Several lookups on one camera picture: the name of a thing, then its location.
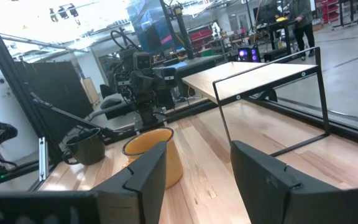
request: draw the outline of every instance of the shelving unit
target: shelving unit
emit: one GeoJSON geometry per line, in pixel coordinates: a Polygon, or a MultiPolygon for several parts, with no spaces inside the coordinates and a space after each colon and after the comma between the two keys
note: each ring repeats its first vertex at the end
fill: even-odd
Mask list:
{"type": "Polygon", "coordinates": [[[339,0],[321,1],[321,10],[323,12],[324,23],[330,23],[339,19],[339,0]]]}

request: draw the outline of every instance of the table leg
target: table leg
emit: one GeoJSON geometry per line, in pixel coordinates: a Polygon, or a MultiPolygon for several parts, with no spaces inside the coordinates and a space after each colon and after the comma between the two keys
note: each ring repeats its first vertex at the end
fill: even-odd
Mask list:
{"type": "Polygon", "coordinates": [[[328,120],[326,93],[324,90],[323,73],[321,71],[320,48],[316,49],[316,64],[318,65],[317,81],[318,81],[318,90],[319,90],[319,94],[320,94],[321,111],[323,112],[324,130],[325,130],[325,134],[328,136],[329,135],[329,120],[328,120]]]}
{"type": "Polygon", "coordinates": [[[275,50],[276,48],[274,47],[274,33],[273,31],[269,31],[269,35],[270,35],[270,43],[272,44],[272,50],[275,50]]]}
{"type": "Polygon", "coordinates": [[[224,119],[222,105],[221,105],[221,101],[219,100],[218,90],[216,89],[215,82],[212,85],[214,87],[214,92],[215,92],[215,97],[216,97],[216,104],[218,104],[218,107],[219,107],[219,112],[220,112],[221,117],[222,117],[224,130],[226,131],[226,135],[227,135],[227,140],[229,140],[229,145],[231,146],[231,138],[230,138],[230,134],[229,134],[229,129],[227,128],[226,119],[224,119]]]}
{"type": "Polygon", "coordinates": [[[287,55],[291,55],[291,40],[290,40],[290,31],[288,31],[288,25],[284,26],[285,33],[285,45],[287,46],[287,55]]]}

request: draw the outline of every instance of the red shelf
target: red shelf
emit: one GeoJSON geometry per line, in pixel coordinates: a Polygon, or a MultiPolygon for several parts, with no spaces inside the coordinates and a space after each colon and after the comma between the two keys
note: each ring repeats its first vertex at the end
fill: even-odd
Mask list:
{"type": "Polygon", "coordinates": [[[339,9],[339,6],[337,6],[337,5],[323,7],[323,13],[327,14],[327,13],[336,12],[338,9],[339,9]]]}
{"type": "Polygon", "coordinates": [[[323,14],[324,22],[332,22],[332,21],[336,21],[338,19],[339,19],[339,13],[337,13],[337,12],[329,13],[329,15],[323,14]]]}
{"type": "Polygon", "coordinates": [[[337,4],[339,1],[338,0],[328,0],[328,1],[323,1],[322,4],[323,6],[327,7],[327,6],[331,6],[333,4],[337,4]]]}

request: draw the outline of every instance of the person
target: person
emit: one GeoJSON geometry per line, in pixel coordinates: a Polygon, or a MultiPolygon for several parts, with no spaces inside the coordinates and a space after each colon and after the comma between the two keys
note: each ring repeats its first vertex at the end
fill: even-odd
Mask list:
{"type": "MultiPolygon", "coordinates": [[[[289,5],[291,18],[296,20],[294,35],[299,49],[305,49],[305,43],[303,42],[303,33],[306,34],[309,47],[314,47],[314,35],[313,35],[313,16],[311,15],[310,0],[293,0],[289,5]]],[[[306,54],[302,55],[302,60],[305,60],[306,54]]],[[[314,50],[309,52],[309,57],[314,56],[314,50]]]]}

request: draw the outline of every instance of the mug handle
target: mug handle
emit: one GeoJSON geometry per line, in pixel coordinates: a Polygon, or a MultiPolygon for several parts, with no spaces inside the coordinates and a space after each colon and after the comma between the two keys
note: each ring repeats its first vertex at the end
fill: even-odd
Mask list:
{"type": "Polygon", "coordinates": [[[65,161],[65,163],[67,163],[68,165],[76,165],[76,164],[80,163],[78,161],[70,162],[69,159],[71,159],[71,158],[73,158],[73,155],[71,154],[71,152],[69,150],[66,150],[62,155],[63,161],[65,161]]]}

